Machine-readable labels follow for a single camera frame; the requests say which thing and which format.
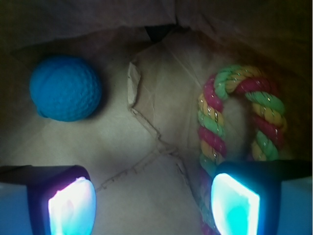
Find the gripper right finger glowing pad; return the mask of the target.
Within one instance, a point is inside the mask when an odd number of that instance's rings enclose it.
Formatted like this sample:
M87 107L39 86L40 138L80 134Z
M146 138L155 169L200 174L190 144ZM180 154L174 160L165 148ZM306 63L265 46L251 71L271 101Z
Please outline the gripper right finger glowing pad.
M311 235L313 166L303 160L225 162L211 186L222 235Z

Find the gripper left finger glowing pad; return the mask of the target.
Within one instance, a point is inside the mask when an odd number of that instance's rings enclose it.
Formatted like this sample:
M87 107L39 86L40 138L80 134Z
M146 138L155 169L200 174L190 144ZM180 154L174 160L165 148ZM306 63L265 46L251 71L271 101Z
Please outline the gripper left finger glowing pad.
M90 235L96 192L79 165L2 166L2 235Z

